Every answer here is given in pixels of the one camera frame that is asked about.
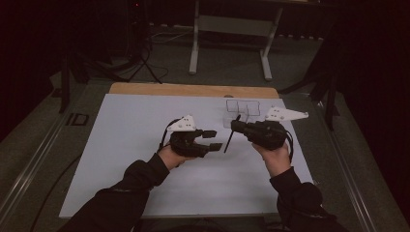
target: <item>person's hand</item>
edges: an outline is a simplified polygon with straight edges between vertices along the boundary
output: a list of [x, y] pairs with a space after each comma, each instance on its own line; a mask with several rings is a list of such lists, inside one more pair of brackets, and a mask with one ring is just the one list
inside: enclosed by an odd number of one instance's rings
[[170, 171], [171, 169], [183, 164], [186, 160], [193, 160], [195, 158], [187, 158], [176, 154], [172, 151], [170, 145], [164, 146], [158, 153], [165, 166]]
[[286, 143], [283, 146], [269, 151], [252, 143], [253, 148], [262, 156], [271, 177], [275, 177], [290, 168], [289, 151]]

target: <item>white plastic mount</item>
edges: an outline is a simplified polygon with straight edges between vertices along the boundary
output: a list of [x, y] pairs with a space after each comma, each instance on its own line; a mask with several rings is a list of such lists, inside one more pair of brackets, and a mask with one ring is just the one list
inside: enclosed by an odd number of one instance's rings
[[179, 121], [175, 122], [171, 126], [169, 126], [167, 131], [195, 131], [196, 125], [193, 121], [192, 115], [187, 115], [180, 119]]
[[296, 120], [296, 119], [303, 119], [307, 118], [308, 113], [302, 113], [290, 109], [285, 109], [285, 108], [279, 108], [276, 106], [272, 106], [268, 113], [265, 116], [266, 121], [290, 121], [290, 120]]

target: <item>person's left hand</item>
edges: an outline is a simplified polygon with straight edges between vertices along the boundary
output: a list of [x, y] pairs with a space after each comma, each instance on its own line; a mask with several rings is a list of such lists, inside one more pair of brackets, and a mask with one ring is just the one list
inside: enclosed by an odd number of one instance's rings
[[187, 160], [194, 160], [195, 158], [187, 158], [176, 154], [172, 151], [171, 146], [167, 144], [158, 153], [165, 166], [170, 171], [171, 169], [183, 164]]

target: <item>black jacket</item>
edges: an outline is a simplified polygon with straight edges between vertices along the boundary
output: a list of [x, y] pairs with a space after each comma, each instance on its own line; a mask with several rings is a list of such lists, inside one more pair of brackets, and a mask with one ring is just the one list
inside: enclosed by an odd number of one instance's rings
[[[150, 190], [159, 186], [168, 174], [158, 155], [148, 162], [135, 161], [122, 181], [98, 191], [59, 231], [130, 232], [144, 212]], [[320, 207], [322, 196], [317, 187], [301, 184], [293, 168], [272, 178], [271, 183], [280, 195], [280, 216], [292, 231], [347, 231], [333, 218], [306, 216], [328, 214]]]

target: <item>person's arm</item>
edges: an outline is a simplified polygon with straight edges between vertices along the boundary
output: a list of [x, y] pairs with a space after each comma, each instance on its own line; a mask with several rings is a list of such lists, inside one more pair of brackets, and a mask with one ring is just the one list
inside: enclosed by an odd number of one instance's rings
[[150, 190], [186, 160], [192, 158], [178, 156], [170, 146], [165, 146], [148, 162], [135, 161], [125, 171], [122, 181], [98, 191], [59, 232], [130, 232], [144, 212]]
[[322, 193], [312, 183], [301, 183], [290, 164], [287, 144], [269, 151], [252, 144], [262, 156], [278, 192], [278, 212], [282, 223], [291, 231], [345, 232], [337, 218], [322, 207]]

